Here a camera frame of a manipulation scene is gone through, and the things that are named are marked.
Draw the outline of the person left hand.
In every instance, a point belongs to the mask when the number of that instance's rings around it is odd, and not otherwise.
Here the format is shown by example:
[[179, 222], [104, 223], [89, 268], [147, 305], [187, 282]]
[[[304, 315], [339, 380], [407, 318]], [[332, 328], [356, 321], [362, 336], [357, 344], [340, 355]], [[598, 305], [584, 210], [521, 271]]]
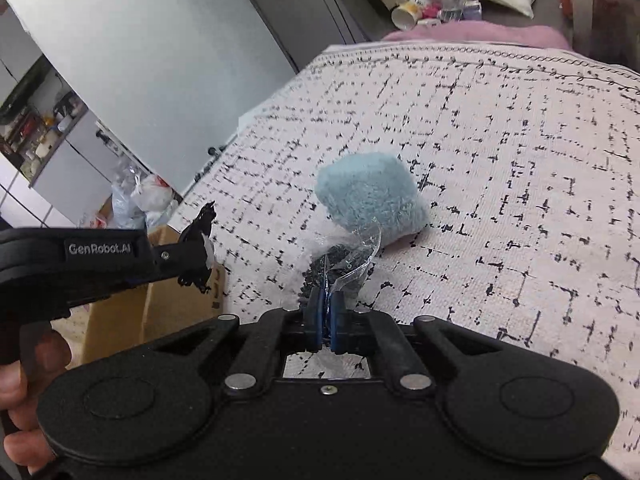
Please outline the person left hand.
[[38, 399], [44, 389], [66, 371], [72, 352], [66, 340], [55, 330], [43, 334], [35, 346], [36, 369], [28, 378], [22, 363], [1, 367], [1, 411], [16, 427], [3, 438], [9, 460], [26, 467], [30, 474], [40, 471], [55, 459], [37, 419]]

